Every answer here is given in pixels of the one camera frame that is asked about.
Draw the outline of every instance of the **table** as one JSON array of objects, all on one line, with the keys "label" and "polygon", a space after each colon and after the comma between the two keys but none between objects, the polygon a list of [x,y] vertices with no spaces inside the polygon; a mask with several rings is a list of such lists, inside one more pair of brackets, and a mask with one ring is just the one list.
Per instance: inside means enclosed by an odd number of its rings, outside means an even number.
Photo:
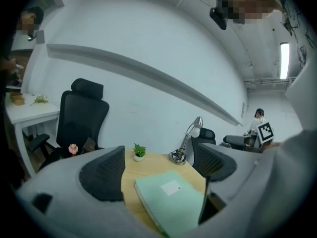
[{"label": "table", "polygon": [[59,108],[52,103],[35,103],[31,105],[34,102],[36,95],[24,93],[23,98],[25,99],[25,104],[17,106],[11,101],[10,94],[7,93],[5,97],[5,109],[10,122],[14,125],[16,141],[23,162],[32,177],[35,175],[35,172],[25,148],[22,128],[57,119]]},{"label": "table", "polygon": [[135,179],[159,175],[168,171],[177,171],[194,189],[205,194],[206,181],[188,162],[179,166],[168,159],[167,154],[146,153],[142,162],[133,160],[132,150],[125,151],[125,171],[122,176],[121,190],[124,196],[126,208],[139,221],[152,230],[159,233],[155,224],[147,214],[143,204],[135,190]]}]

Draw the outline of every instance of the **white desk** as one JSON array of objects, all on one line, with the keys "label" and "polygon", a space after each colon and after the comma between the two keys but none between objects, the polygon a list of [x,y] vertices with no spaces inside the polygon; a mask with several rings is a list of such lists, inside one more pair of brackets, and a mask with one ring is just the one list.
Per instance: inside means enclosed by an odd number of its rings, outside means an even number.
[{"label": "white desk", "polygon": [[7,93],[5,97],[5,109],[11,123],[14,125],[16,141],[23,162],[30,176],[34,176],[35,172],[24,144],[22,128],[57,119],[59,108],[52,103],[35,103],[31,105],[36,95],[24,93],[23,98],[25,99],[25,104],[17,106],[11,101],[10,94]]}]

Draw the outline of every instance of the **fluorescent tube light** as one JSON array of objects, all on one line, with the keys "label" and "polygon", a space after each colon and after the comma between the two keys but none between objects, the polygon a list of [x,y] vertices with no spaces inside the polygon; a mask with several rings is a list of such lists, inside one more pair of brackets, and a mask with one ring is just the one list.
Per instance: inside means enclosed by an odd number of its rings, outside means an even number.
[{"label": "fluorescent tube light", "polygon": [[289,65],[289,44],[281,43],[281,76],[280,79],[287,78]]}]

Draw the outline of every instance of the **pink toy figurine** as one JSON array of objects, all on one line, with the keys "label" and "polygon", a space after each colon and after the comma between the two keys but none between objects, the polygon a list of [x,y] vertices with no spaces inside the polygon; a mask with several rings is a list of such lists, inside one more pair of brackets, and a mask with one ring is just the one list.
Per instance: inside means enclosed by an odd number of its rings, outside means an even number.
[{"label": "pink toy figurine", "polygon": [[68,151],[75,156],[76,153],[78,152],[78,146],[76,144],[70,144],[70,146],[68,147]]}]

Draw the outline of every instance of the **folder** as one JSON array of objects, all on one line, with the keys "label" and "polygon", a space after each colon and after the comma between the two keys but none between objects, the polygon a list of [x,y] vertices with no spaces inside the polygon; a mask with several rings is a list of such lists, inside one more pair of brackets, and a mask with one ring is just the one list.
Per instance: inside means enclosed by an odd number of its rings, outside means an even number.
[{"label": "folder", "polygon": [[198,226],[204,196],[178,172],[136,179],[135,188],[165,237],[178,237]]}]

